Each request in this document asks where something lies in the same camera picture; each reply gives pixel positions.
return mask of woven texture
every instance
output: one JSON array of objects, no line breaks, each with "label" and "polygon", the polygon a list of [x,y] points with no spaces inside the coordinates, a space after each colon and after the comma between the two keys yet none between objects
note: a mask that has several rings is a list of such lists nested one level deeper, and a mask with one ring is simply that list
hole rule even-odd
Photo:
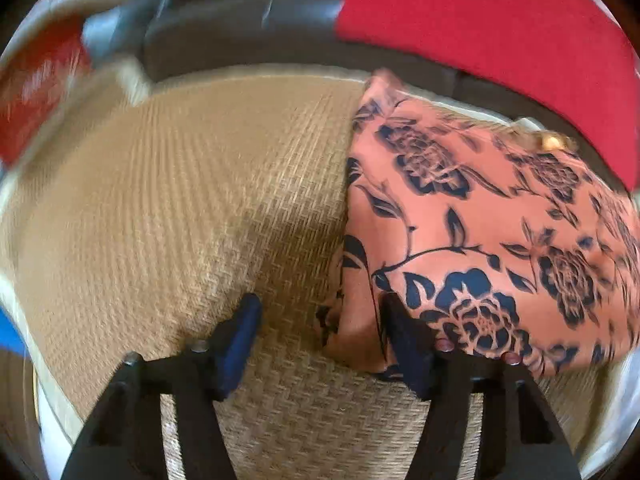
[{"label": "woven texture", "polygon": [[95,73],[76,88],[7,174],[0,195],[0,270],[11,281],[15,279],[23,229],[58,170],[98,124],[114,111],[130,106],[134,83],[127,89],[121,81],[129,78],[129,73],[135,78],[136,66],[122,62]]},{"label": "woven texture", "polygon": [[[362,91],[320,76],[214,79],[112,114],[81,142],[57,137],[66,156],[8,252],[31,333],[81,416],[124,352],[172,354],[254,290],[264,323],[240,388],[216,405],[238,477],[404,478],[428,405],[323,358],[312,329]],[[543,383],[574,449],[603,402],[597,374]],[[460,478],[472,478],[480,415],[475,399]],[[175,432],[166,446],[175,457]]]}]

